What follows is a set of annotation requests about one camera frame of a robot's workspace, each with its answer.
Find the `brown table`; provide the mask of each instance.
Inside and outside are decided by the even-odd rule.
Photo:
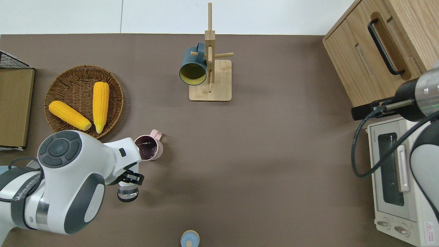
[[[356,178],[350,145],[358,123],[321,36],[217,35],[235,53],[230,102],[191,102],[178,77],[183,51],[203,35],[2,35],[0,49],[36,68],[28,148],[52,132],[43,113],[50,83],[82,64],[113,72],[128,99],[102,142],[156,128],[164,153],[141,163],[139,198],[108,186],[101,211],[73,236],[13,229],[4,246],[408,246],[375,229],[370,179]],[[360,167],[369,165],[365,134]]]

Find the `yellow corn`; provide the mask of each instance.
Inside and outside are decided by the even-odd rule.
[[[93,122],[96,126],[96,132],[101,133],[107,122],[108,97],[110,87],[108,83],[98,81],[93,88]]]
[[[49,104],[49,111],[80,130],[86,131],[91,127],[91,122],[87,118],[59,100],[52,101]]]

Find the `dark green mug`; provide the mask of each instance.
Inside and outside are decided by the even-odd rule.
[[[195,47],[189,47],[183,54],[183,61],[180,67],[180,79],[190,85],[200,85],[207,77],[207,62],[204,58],[206,53],[206,45],[203,42],[198,42]],[[198,55],[191,55],[191,52],[197,52]]]

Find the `wooden base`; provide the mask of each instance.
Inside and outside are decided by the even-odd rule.
[[[215,82],[209,93],[209,80],[198,86],[189,86],[192,101],[229,101],[232,99],[232,61],[215,60]]]

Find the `black drawer handle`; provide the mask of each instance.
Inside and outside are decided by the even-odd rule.
[[[405,70],[397,71],[397,70],[395,69],[395,67],[393,67],[393,64],[392,64],[392,62],[390,61],[389,56],[387,55],[386,51],[384,50],[384,47],[383,47],[381,41],[379,40],[377,33],[375,32],[375,29],[374,29],[374,23],[377,23],[377,22],[378,22],[378,18],[373,19],[373,20],[367,25],[367,29],[369,30],[369,33],[371,34],[371,37],[372,37],[372,39],[374,40],[375,45],[377,46],[377,49],[378,49],[378,51],[380,52],[381,57],[383,58],[384,63],[385,63],[385,65],[387,66],[387,69],[389,70],[389,72],[390,72],[392,75],[395,75],[395,76],[400,75],[400,74],[404,73]]]

